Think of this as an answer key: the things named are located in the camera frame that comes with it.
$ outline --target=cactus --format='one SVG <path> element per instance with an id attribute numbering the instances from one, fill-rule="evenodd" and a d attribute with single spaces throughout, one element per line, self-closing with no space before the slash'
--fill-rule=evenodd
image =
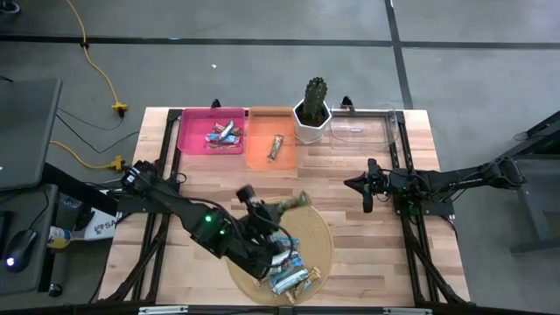
<path id="1" fill-rule="evenodd" d="M 302 109 L 297 117 L 302 124 L 318 127 L 325 122 L 323 115 L 323 102 L 326 96 L 326 83 L 323 78 L 317 77 L 309 80 L 305 89 L 305 98 Z"/>

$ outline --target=potted cactus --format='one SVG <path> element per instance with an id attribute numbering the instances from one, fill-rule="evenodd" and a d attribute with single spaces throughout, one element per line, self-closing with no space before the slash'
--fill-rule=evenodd
<path id="1" fill-rule="evenodd" d="M 332 118 L 325 96 L 325 80 L 313 78 L 307 84 L 305 98 L 294 107 L 296 138 L 302 144 L 315 144 L 323 138 Z"/>

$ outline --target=gray concrete floor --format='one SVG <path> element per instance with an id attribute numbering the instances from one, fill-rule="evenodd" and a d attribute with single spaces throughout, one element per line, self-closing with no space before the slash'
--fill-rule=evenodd
<path id="1" fill-rule="evenodd" d="M 192 39 L 389 40 L 382 0 L 75 0 L 92 36 Z M 0 32 L 80 35 L 63 0 L 21 0 L 19 18 L 0 16 Z M 560 3 L 529 0 L 394 0 L 401 40 L 558 42 Z M 288 105 L 314 76 L 329 101 L 350 95 L 359 108 L 403 100 L 393 49 L 349 46 L 92 45 L 92 58 L 112 79 L 130 111 L 121 128 L 100 132 L 67 120 L 97 148 L 139 129 L 149 106 Z M 515 145 L 513 135 L 558 110 L 558 50 L 404 49 L 415 109 L 427 109 L 444 171 L 482 164 Z M 0 75 L 14 80 L 58 77 L 60 106 L 92 123 L 118 123 L 109 89 L 76 44 L 0 43 Z M 60 140 L 92 164 L 117 154 L 129 161 L 136 138 L 97 155 L 56 122 Z M 60 148 L 48 161 L 78 179 L 117 178 L 83 168 Z M 459 246 L 472 301 L 479 305 L 560 312 L 560 252 L 511 256 L 532 239 L 514 192 L 473 189 L 456 202 Z M 70 248 L 58 260 L 65 294 L 0 299 L 0 308 L 85 303 L 95 291 L 107 242 Z"/>

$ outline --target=yellow cable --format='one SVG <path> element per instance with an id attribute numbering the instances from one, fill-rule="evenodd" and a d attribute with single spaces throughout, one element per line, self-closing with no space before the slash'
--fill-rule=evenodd
<path id="1" fill-rule="evenodd" d="M 70 152 L 70 154 L 72 154 L 77 160 L 78 162 L 82 163 L 84 166 L 90 168 L 90 169 L 94 169 L 94 170 L 100 170 L 100 169 L 107 169 L 112 167 L 112 164 L 107 164 L 107 165 L 101 165 L 101 166 L 97 166 L 97 165 L 91 165 L 88 164 L 86 162 L 84 162 L 84 160 L 82 160 L 80 157 L 78 157 L 78 155 L 76 154 L 76 152 L 74 152 L 72 149 L 68 148 L 65 144 L 60 143 L 58 141 L 51 141 L 51 144 L 56 144 L 59 147 L 65 149 L 66 151 Z"/>
<path id="2" fill-rule="evenodd" d="M 76 16 L 76 18 L 78 19 L 78 23 L 80 23 L 80 28 L 81 28 L 81 36 L 83 37 L 83 41 L 84 43 L 88 42 L 88 37 L 86 36 L 86 29 L 84 28 L 84 24 L 81 22 L 81 18 L 80 18 L 80 14 L 78 14 L 78 11 L 76 10 L 76 8 L 74 8 L 74 5 L 72 4 L 72 2 L 70 0 L 66 0 L 66 2 L 68 3 L 68 5 L 70 5 L 70 8 L 72 8 L 73 14 Z M 84 49 L 84 54 L 86 55 L 86 59 L 89 62 L 89 64 L 95 68 L 95 70 L 97 70 L 104 78 L 105 80 L 107 80 L 108 86 L 111 88 L 111 92 L 113 92 L 113 97 L 115 98 L 115 105 L 121 104 L 119 102 L 118 97 L 116 97 L 116 92 L 115 89 L 113 88 L 113 83 L 111 83 L 111 80 L 109 79 L 109 77 L 103 72 L 103 70 L 101 70 L 90 58 L 89 58 L 89 53 L 88 53 L 88 49 L 86 47 L 83 47 Z"/>

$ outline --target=computer mouse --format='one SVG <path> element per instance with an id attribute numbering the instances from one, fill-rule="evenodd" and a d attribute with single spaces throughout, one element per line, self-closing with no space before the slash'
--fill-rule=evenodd
<path id="1" fill-rule="evenodd" d="M 4 257 L 4 264 L 9 272 L 20 272 L 27 267 L 36 236 L 37 232 L 26 229 L 17 232 L 11 238 Z"/>

